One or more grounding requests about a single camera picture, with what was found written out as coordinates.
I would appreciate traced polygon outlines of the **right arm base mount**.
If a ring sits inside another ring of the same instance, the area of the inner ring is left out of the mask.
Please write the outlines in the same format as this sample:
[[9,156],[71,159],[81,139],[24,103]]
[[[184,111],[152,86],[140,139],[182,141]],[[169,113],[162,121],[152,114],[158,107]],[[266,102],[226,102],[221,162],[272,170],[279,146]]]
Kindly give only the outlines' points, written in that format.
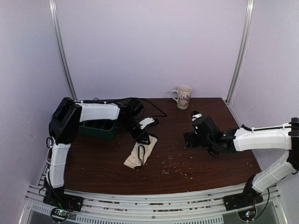
[[254,206],[257,203],[263,202],[263,197],[261,195],[257,196],[245,196],[243,193],[234,194],[223,197],[224,205],[226,211],[237,210],[249,206]]

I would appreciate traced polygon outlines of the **green compartment tray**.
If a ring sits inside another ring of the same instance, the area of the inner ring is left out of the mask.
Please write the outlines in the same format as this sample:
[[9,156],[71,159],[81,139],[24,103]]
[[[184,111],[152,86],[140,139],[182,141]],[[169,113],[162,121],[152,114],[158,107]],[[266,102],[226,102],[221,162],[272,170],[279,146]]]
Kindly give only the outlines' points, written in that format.
[[80,123],[78,134],[112,140],[116,136],[118,126],[117,120],[88,120]]

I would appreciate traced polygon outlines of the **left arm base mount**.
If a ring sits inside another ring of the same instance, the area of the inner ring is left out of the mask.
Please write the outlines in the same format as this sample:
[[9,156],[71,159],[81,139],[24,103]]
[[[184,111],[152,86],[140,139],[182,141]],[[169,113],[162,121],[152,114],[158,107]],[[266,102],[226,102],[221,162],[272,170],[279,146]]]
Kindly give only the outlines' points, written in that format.
[[62,200],[58,198],[51,198],[51,197],[44,197],[43,203],[48,204],[54,207],[62,208],[64,210],[69,211],[77,211],[80,212],[84,199],[80,196],[73,196],[73,195],[64,195]]

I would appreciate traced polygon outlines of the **cream underwear navy trim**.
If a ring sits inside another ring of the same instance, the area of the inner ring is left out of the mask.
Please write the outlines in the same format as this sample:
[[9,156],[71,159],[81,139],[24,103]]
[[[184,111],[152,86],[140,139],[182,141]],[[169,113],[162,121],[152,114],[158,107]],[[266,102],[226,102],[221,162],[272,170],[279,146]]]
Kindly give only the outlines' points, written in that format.
[[123,165],[132,169],[142,168],[146,164],[147,159],[150,157],[156,143],[158,142],[158,137],[150,134],[149,140],[149,145],[135,143],[131,154],[124,161]]

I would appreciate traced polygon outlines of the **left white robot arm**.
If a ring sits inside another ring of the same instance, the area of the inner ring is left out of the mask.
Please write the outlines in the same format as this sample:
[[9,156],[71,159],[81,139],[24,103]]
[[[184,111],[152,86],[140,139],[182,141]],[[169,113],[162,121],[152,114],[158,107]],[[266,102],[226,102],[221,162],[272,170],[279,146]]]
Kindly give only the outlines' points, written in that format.
[[67,203],[64,194],[64,170],[72,142],[78,134],[79,124],[90,120],[120,120],[137,143],[150,144],[146,126],[154,123],[152,117],[137,121],[135,117],[143,109],[136,98],[122,104],[120,100],[72,100],[63,98],[49,122],[46,197],[57,207]]

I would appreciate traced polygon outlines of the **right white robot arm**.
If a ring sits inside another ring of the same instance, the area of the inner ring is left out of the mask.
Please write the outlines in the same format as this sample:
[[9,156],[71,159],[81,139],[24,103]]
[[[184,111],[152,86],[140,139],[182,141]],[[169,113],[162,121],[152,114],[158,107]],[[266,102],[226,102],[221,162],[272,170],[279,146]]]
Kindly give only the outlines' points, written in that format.
[[251,205],[269,186],[299,170],[299,119],[278,126],[249,128],[242,125],[221,131],[210,116],[198,111],[191,115],[193,131],[184,133],[187,147],[202,147],[214,158],[221,153],[255,149],[281,149],[285,153],[266,170],[247,180],[240,203]]

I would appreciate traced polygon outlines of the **white patterned ceramic mug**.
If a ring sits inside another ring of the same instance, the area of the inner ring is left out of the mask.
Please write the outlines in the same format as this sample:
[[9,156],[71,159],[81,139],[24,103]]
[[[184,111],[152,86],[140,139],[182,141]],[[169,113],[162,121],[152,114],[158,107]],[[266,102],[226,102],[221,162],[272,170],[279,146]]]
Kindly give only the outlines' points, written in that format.
[[177,102],[177,107],[186,110],[189,106],[192,95],[192,87],[180,85],[176,90],[170,92],[170,97]]

